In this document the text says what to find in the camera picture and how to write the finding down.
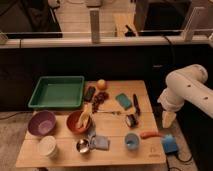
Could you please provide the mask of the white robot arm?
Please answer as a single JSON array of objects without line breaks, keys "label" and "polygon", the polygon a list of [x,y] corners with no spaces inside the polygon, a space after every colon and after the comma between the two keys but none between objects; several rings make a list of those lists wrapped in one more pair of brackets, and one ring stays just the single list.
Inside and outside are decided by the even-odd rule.
[{"label": "white robot arm", "polygon": [[193,64],[170,72],[165,79],[166,88],[157,102],[163,107],[162,126],[169,128],[186,101],[192,103],[213,119],[213,90],[205,86],[207,70]]}]

